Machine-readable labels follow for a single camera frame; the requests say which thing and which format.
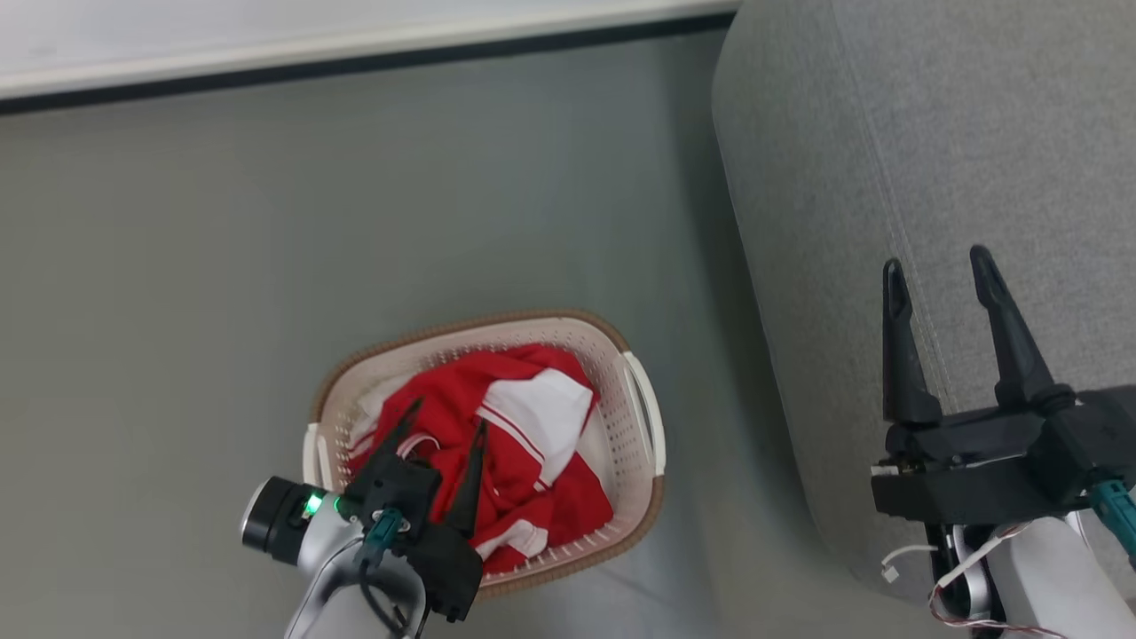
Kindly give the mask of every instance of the baseboard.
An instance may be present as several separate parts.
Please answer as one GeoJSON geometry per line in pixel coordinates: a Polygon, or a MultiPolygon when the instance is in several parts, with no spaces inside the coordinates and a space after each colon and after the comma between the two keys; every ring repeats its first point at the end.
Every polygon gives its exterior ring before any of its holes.
{"type": "Polygon", "coordinates": [[[34,78],[14,76],[0,80],[0,115],[695,33],[729,26],[735,7],[736,2],[702,5],[696,15],[673,17],[665,14],[663,19],[645,22],[642,15],[609,15],[557,25],[546,22],[532,25],[538,32],[557,27],[556,33],[543,35],[518,36],[525,33],[520,25],[496,25],[476,34],[465,33],[460,44],[448,44],[453,36],[428,38],[423,33],[412,38],[403,34],[403,40],[383,42],[365,42],[366,38],[354,36],[358,42],[340,38],[334,43],[307,41],[277,45],[275,50],[258,48],[242,55],[229,50],[218,53],[218,59],[212,59],[214,55],[198,55],[192,60],[181,57],[123,63],[116,65],[118,68],[30,74],[35,75],[34,78]],[[705,14],[708,7],[717,10],[705,14]],[[633,18],[636,20],[633,24],[590,26],[633,18]],[[411,40],[415,48],[408,49],[411,40]],[[116,85],[106,86],[108,78],[114,78],[116,85]]]}

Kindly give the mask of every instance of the gray floor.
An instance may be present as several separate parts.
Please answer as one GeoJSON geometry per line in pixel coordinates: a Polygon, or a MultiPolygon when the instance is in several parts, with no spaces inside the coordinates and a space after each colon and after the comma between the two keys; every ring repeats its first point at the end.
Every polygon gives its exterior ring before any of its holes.
{"type": "Polygon", "coordinates": [[[5,636],[278,637],[302,584],[236,520],[299,475],[327,370],[548,306],[648,367],[663,515],[427,637],[935,634],[802,501],[709,119],[721,36],[0,119],[5,636]]]}

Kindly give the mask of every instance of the teal connector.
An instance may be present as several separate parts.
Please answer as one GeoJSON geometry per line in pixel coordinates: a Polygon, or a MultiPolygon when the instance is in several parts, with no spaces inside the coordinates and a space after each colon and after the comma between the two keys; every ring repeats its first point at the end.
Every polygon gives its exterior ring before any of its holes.
{"type": "Polygon", "coordinates": [[[1136,503],[1119,481],[1104,481],[1088,491],[1088,503],[1128,553],[1128,563],[1136,569],[1136,503]]]}
{"type": "Polygon", "coordinates": [[[377,569],[378,564],[383,562],[383,553],[394,543],[394,538],[399,534],[401,526],[402,513],[398,508],[385,508],[356,553],[356,563],[360,564],[366,561],[370,566],[369,570],[377,569]]]}

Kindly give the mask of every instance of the white wall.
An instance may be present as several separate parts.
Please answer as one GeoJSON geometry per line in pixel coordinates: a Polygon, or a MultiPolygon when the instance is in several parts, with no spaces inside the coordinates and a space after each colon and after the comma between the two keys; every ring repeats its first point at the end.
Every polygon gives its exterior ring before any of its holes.
{"type": "Polygon", "coordinates": [[[738,0],[0,0],[0,98],[687,17],[738,0]]]}

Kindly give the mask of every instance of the gray sofa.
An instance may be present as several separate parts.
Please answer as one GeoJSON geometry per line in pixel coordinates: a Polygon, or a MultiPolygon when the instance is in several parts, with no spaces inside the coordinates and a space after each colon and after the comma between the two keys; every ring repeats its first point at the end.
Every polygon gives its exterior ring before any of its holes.
{"type": "MultiPolygon", "coordinates": [[[[924,540],[869,487],[885,259],[905,266],[945,412],[994,404],[976,242],[1059,381],[1136,382],[1134,33],[1127,0],[753,0],[734,22],[715,122],[801,478],[829,547],[877,590],[930,587],[926,557],[879,575],[924,540]]],[[[1136,598],[1119,545],[1085,521],[1136,598]]]]}

